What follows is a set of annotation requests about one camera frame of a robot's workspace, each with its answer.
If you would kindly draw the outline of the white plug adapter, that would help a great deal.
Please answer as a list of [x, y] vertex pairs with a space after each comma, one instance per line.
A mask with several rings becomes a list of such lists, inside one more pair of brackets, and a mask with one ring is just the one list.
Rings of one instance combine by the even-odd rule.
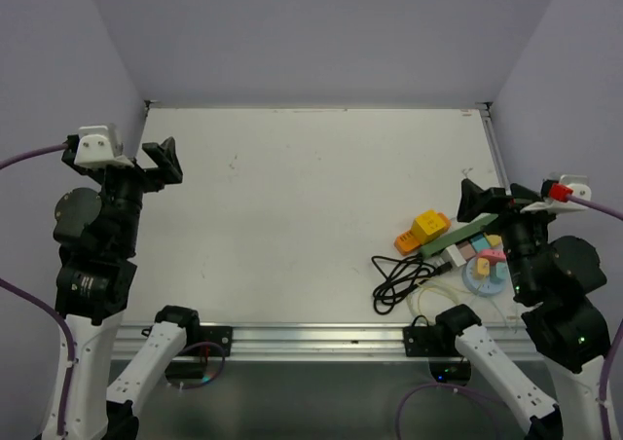
[[455, 244], [452, 244], [445, 248], [441, 256], [445, 263], [450, 264], [453, 268], [460, 268], [466, 264], [465, 258], [462, 256], [460, 250]]

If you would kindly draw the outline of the green power strip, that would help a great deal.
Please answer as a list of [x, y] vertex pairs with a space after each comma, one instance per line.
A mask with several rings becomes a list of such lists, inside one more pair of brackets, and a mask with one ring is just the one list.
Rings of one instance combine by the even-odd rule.
[[423, 259], [429, 259], [440, 254], [451, 245], [456, 245], [473, 237], [479, 236], [484, 233], [486, 227], [494, 222], [496, 218], [496, 214], [489, 214], [482, 216], [471, 223], [464, 224], [460, 228], [445, 233], [432, 242], [422, 245], [419, 249], [419, 254]]

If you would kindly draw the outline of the orange power strip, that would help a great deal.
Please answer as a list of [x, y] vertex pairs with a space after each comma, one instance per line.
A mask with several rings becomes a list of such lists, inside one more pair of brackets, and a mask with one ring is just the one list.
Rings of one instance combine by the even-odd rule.
[[421, 247], [421, 243], [411, 230], [400, 234], [393, 245], [401, 256], [408, 256]]

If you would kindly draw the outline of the pale yellow plug adapter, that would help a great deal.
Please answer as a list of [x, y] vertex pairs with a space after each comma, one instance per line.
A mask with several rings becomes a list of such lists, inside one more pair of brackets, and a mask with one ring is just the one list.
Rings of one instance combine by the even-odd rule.
[[497, 247], [502, 243], [501, 236], [499, 235], [485, 235], [485, 239], [490, 247]]

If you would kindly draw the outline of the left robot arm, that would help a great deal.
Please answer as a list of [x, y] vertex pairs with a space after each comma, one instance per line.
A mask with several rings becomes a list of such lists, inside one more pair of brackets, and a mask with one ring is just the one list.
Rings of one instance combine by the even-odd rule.
[[146, 343], [115, 381], [114, 343], [128, 307], [137, 267], [132, 263], [143, 198], [183, 180], [176, 145], [145, 143], [154, 162], [141, 167], [119, 154], [105, 135], [70, 135], [61, 160], [99, 186], [75, 188], [55, 206], [59, 245], [53, 317], [60, 348], [53, 406], [43, 439], [133, 439], [148, 396], [178, 354], [200, 348], [196, 311], [166, 306]]

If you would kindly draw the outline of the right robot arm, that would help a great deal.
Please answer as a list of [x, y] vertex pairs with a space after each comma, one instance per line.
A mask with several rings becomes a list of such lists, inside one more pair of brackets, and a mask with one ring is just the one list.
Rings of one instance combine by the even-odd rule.
[[498, 347], [467, 305], [435, 318], [433, 342], [445, 354], [460, 354], [486, 378], [528, 439], [617, 439], [609, 370], [619, 343], [588, 295], [606, 284], [596, 248], [575, 236], [555, 240], [548, 226], [557, 215], [584, 210], [591, 189], [585, 176], [545, 179], [539, 192], [513, 183], [483, 189], [461, 182], [457, 219], [482, 213], [495, 220], [487, 232], [502, 239], [521, 316], [546, 363], [556, 395], [546, 395]]

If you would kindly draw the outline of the blue plug adapter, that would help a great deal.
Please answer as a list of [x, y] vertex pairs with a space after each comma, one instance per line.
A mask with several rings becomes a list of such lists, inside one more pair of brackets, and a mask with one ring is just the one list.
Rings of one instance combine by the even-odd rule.
[[470, 244], [476, 252], [481, 252], [491, 247], [490, 243], [484, 235], [478, 235], [471, 238]]

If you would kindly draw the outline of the yellow cube socket adapter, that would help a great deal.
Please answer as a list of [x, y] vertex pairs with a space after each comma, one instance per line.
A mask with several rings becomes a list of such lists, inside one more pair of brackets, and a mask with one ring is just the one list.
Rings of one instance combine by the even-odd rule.
[[420, 245], [424, 245], [445, 234], [450, 226], [451, 221], [444, 213], [429, 209], [414, 219], [411, 233]]

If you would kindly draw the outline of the pink plug adapter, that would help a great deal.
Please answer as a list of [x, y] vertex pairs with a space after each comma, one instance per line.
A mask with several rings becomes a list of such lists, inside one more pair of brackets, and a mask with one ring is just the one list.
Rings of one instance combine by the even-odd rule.
[[470, 241], [459, 243], [458, 251], [465, 261], [469, 261], [477, 255], [477, 251]]

